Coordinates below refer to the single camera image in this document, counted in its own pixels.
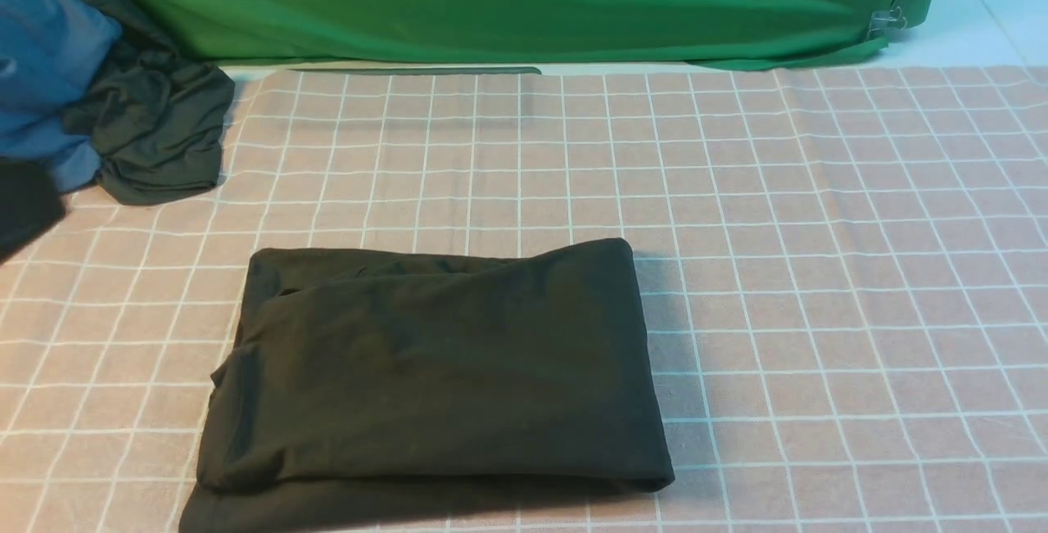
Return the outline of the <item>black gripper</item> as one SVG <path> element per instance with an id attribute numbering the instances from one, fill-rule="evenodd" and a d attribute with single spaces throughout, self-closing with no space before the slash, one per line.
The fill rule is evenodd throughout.
<path id="1" fill-rule="evenodd" d="M 1 262 L 5 264 L 66 216 L 66 205 L 46 166 L 1 160 Z"/>

